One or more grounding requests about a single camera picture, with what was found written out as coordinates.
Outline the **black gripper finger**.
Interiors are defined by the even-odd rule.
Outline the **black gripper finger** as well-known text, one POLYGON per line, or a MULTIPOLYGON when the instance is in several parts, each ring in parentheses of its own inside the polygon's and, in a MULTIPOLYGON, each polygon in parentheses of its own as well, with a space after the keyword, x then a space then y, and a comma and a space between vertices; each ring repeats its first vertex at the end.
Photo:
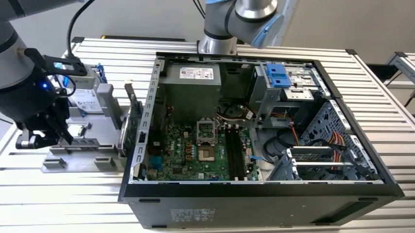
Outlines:
POLYGON ((58 135, 71 145, 74 137, 69 132, 67 119, 70 118, 70 107, 66 103, 54 103, 50 107, 50 125, 55 129, 58 135))
POLYGON ((17 149, 23 150, 41 149, 57 145, 59 142, 59 138, 59 135, 55 133, 42 136, 39 134, 35 134, 34 131, 23 129, 23 132, 18 137, 15 146, 17 149))

